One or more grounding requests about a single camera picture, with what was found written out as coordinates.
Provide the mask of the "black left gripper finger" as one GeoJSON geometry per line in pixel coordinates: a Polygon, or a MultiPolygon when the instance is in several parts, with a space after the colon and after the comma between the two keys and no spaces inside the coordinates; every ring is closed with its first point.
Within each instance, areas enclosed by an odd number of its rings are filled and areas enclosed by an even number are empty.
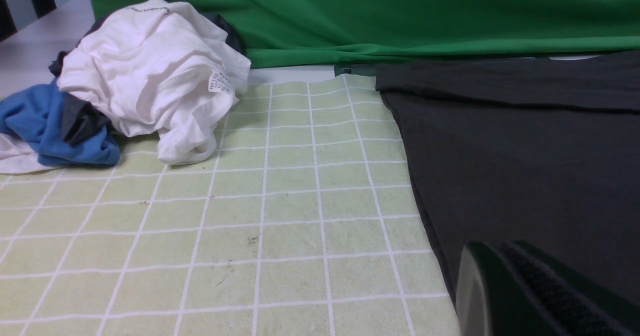
{"type": "Polygon", "coordinates": [[[455,312],[461,335],[638,335],[639,307],[522,241],[469,242],[455,312]]]}

